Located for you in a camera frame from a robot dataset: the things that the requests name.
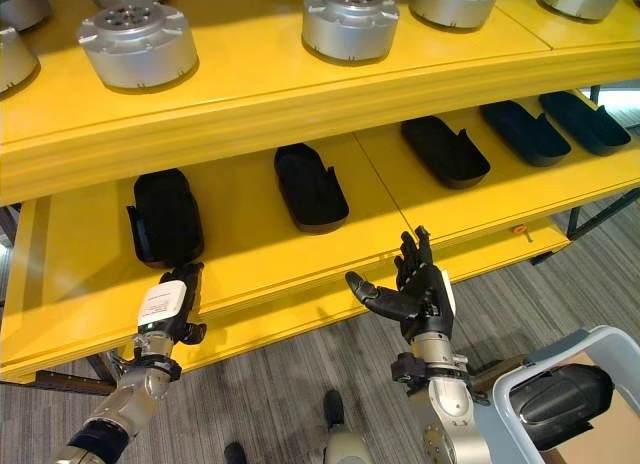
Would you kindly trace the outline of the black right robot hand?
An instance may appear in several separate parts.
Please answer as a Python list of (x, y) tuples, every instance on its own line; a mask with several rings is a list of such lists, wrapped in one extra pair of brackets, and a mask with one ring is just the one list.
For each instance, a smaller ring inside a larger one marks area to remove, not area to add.
[(454, 312), (441, 270), (433, 260), (430, 234), (418, 226), (414, 234), (403, 232), (401, 240), (401, 254), (394, 258), (394, 289), (377, 286), (354, 271), (345, 274), (349, 289), (371, 312), (399, 322), (408, 341), (426, 332), (451, 337)]

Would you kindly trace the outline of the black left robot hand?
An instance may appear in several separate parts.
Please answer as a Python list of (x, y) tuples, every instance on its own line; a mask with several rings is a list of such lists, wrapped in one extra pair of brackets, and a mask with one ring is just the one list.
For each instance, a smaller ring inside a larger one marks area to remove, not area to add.
[(185, 345), (200, 344), (204, 340), (207, 326), (188, 321), (203, 267), (200, 262), (177, 267), (164, 273), (160, 282), (147, 291), (137, 318), (140, 335), (161, 332), (174, 344)]

